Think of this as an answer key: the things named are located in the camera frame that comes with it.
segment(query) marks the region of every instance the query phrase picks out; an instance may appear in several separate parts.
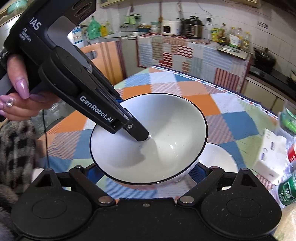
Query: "chair backrest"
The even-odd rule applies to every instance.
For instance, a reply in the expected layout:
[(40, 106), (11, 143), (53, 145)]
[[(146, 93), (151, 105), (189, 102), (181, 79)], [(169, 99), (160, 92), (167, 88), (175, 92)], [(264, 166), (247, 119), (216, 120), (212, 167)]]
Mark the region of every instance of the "chair backrest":
[(94, 65), (103, 75), (115, 85), (126, 78), (121, 42), (101, 42), (87, 45), (81, 48), (83, 53), (96, 52), (96, 58), (92, 59)]

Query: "patchwork tablecloth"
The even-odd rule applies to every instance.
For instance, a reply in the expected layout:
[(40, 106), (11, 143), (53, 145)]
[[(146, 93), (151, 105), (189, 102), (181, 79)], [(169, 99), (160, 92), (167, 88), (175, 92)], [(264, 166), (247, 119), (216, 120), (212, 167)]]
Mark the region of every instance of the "patchwork tablecloth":
[(137, 46), (140, 67), (163, 66), (237, 92), (250, 62), (250, 55), (244, 61), (217, 51), (221, 45), (208, 39), (149, 33), (137, 37)]
[[(238, 168), (252, 166), (264, 129), (274, 130), (277, 122), (275, 115), (256, 103), (206, 81), (161, 67), (147, 68), (115, 88), (124, 99), (145, 93), (170, 93), (192, 101), (207, 119), (208, 142), (227, 150)], [(75, 165), (86, 167), (93, 163), (89, 138), (94, 126), (94, 122), (75, 111), (48, 132), (50, 167), (55, 172), (66, 172)], [(268, 181), (258, 177), (266, 188), (271, 188)], [(188, 175), (182, 181), (158, 190), (139, 191), (123, 187), (104, 176), (97, 185), (116, 199), (177, 198), (191, 189), (195, 182)]]

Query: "person's hand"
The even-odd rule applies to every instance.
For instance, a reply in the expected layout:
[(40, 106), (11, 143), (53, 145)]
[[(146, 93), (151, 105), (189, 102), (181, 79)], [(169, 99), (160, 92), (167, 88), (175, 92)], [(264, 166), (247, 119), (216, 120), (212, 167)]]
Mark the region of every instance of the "person's hand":
[(0, 115), (12, 121), (28, 120), (37, 116), (40, 110), (52, 107), (59, 98), (51, 92), (29, 93), (28, 75), (21, 56), (11, 55), (7, 60), (8, 77), (17, 91), (0, 96)]

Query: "green plastic bag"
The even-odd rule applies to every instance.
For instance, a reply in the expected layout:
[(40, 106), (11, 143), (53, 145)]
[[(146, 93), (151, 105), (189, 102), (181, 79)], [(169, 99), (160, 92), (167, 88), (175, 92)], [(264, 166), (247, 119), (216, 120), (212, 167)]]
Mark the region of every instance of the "green plastic bag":
[(101, 25), (91, 16), (91, 22), (87, 27), (89, 33), (89, 39), (95, 39), (101, 37)]

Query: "tissue box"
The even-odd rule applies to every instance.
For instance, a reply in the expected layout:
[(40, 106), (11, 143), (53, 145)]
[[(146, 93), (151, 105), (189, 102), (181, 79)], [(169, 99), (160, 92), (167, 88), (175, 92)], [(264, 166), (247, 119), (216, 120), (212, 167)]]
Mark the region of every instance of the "tissue box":
[(252, 167), (270, 182), (279, 179), (286, 168), (286, 138), (265, 129), (261, 147)]

